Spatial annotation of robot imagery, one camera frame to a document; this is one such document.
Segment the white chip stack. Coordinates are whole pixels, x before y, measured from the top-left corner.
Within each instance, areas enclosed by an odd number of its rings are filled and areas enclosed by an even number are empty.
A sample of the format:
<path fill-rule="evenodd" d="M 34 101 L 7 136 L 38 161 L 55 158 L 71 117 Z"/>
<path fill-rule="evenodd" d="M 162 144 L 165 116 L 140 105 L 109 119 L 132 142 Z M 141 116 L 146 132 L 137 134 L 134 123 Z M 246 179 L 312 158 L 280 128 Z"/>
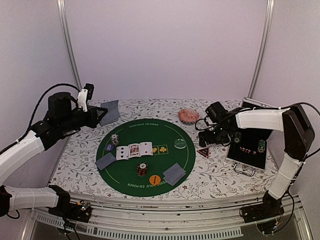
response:
<path fill-rule="evenodd" d="M 114 133 L 110 136 L 110 140 L 111 140 L 111 143 L 114 145 L 114 146 L 117 146 L 119 145 L 120 141 L 119 141 L 119 135 Z"/>

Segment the blue round blind button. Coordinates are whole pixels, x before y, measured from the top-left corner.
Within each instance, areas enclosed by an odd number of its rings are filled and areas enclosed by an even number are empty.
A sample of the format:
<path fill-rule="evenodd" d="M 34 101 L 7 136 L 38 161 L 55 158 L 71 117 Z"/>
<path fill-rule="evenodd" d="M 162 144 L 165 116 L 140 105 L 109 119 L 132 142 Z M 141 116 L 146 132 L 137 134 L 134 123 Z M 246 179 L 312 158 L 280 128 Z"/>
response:
<path fill-rule="evenodd" d="M 108 143 L 105 145 L 104 149 L 107 151 L 107 152 L 111 152 L 113 149 L 114 149 L 114 145 L 111 144 L 111 143 Z"/>

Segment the clear green dealer button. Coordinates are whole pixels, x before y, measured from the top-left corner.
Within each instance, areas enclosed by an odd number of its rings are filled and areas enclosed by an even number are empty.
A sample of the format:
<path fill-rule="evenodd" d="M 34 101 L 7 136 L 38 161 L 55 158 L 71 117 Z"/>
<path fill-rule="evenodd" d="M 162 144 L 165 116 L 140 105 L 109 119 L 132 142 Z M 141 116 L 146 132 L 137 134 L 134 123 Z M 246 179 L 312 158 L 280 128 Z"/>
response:
<path fill-rule="evenodd" d="M 186 146 L 187 143 L 183 138 L 178 138 L 174 141 L 174 147 L 177 149 L 184 149 Z"/>

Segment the blue dealt card player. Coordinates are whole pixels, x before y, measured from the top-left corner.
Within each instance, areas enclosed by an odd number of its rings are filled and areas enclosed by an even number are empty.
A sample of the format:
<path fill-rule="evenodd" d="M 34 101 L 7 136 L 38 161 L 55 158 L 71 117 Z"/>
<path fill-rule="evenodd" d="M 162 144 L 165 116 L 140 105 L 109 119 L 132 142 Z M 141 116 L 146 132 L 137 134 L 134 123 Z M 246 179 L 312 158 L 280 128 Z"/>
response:
<path fill-rule="evenodd" d="M 98 159 L 95 162 L 95 165 L 101 171 L 115 161 L 116 161 L 116 157 L 111 152 L 109 152 L 108 154 L 106 154 L 103 157 L 101 157 L 100 159 Z"/>

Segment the blue patterned dealt card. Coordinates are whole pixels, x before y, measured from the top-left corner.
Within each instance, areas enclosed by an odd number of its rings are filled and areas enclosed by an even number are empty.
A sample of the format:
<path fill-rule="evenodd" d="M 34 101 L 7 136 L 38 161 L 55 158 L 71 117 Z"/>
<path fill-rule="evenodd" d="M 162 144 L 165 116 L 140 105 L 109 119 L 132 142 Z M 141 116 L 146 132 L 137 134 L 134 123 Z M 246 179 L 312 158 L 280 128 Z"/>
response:
<path fill-rule="evenodd" d="M 172 172 L 169 175 L 165 175 L 163 179 L 170 186 L 174 186 L 185 175 L 186 175 L 186 172 L 184 170 L 183 171 L 176 171 L 176 172 Z"/>

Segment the red chip stack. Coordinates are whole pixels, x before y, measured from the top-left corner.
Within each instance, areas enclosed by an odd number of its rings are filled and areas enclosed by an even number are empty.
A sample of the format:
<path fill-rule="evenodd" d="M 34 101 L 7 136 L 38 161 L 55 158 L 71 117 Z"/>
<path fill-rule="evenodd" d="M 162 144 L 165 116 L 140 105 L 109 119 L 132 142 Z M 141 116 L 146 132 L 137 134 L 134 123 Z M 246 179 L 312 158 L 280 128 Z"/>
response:
<path fill-rule="evenodd" d="M 148 164 L 145 162 L 141 162 L 137 166 L 137 175 L 140 177 L 144 177 L 147 174 Z"/>

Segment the orange round blind button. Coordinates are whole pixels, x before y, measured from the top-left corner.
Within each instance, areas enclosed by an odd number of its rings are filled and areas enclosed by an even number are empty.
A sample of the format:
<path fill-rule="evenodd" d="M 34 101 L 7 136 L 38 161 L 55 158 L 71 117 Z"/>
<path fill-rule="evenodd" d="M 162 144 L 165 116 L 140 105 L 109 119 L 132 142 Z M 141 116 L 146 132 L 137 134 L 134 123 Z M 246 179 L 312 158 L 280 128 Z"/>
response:
<path fill-rule="evenodd" d="M 153 186 L 159 185 L 162 179 L 159 175 L 152 175 L 149 177 L 149 183 Z"/>

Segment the three of spades card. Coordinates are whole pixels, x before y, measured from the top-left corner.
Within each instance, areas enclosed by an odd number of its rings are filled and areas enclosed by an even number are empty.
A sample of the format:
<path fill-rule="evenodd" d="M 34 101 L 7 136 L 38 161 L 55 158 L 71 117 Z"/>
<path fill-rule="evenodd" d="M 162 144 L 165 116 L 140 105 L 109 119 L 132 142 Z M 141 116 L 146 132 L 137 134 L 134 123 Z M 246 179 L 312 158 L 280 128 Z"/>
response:
<path fill-rule="evenodd" d="M 128 146 L 118 146 L 116 148 L 116 160 L 128 160 L 129 159 L 129 147 Z"/>

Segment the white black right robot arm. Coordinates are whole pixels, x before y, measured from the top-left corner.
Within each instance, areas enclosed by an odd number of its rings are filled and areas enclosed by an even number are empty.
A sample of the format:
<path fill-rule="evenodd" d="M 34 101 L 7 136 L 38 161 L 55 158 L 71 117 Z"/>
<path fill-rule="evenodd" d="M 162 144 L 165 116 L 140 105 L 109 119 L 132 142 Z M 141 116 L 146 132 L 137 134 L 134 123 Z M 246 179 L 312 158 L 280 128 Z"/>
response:
<path fill-rule="evenodd" d="M 298 177 L 315 139 L 315 131 L 303 109 L 303 103 L 286 107 L 238 107 L 227 111 L 220 102 L 212 103 L 206 114 L 212 125 L 198 133 L 199 145 L 227 144 L 240 129 L 263 129 L 284 134 L 284 158 L 269 190 L 263 196 L 258 213 L 269 218 L 278 210 L 285 193 Z"/>

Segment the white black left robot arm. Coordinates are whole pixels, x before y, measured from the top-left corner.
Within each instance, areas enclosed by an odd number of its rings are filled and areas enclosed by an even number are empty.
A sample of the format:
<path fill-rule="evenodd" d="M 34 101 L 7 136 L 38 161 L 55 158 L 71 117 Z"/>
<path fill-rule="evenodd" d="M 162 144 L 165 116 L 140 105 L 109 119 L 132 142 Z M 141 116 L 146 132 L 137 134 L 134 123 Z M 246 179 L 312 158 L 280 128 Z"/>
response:
<path fill-rule="evenodd" d="M 31 158 L 47 151 L 58 141 L 78 133 L 81 128 L 94 129 L 108 113 L 106 108 L 88 105 L 94 85 L 87 83 L 77 97 L 57 92 L 48 98 L 48 110 L 36 123 L 29 121 L 25 133 L 0 152 L 0 215 L 20 209 L 45 207 L 62 218 L 90 215 L 90 205 L 71 203 L 68 192 L 56 185 L 43 188 L 15 188 L 5 180 Z"/>

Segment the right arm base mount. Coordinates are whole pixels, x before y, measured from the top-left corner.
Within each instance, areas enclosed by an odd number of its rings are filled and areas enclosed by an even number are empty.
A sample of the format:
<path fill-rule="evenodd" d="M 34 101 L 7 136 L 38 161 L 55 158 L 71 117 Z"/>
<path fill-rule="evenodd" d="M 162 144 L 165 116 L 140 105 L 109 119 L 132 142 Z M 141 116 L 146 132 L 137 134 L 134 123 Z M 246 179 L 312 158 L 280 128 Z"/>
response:
<path fill-rule="evenodd" d="M 269 207 L 264 203 L 245 204 L 239 210 L 239 215 L 245 223 L 259 222 L 257 230 L 264 235 L 273 234 L 281 223 L 285 213 L 280 201 L 277 205 Z"/>

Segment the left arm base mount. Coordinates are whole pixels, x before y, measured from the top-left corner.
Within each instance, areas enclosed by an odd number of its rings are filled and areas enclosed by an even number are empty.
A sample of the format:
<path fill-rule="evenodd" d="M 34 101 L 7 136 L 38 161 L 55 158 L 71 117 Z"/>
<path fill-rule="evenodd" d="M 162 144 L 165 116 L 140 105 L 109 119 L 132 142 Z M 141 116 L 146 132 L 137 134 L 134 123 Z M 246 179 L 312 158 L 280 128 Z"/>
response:
<path fill-rule="evenodd" d="M 58 206 L 49 208 L 48 213 L 64 220 L 88 223 L 91 218 L 92 207 L 89 201 L 80 200 L 77 203 L 59 203 Z"/>

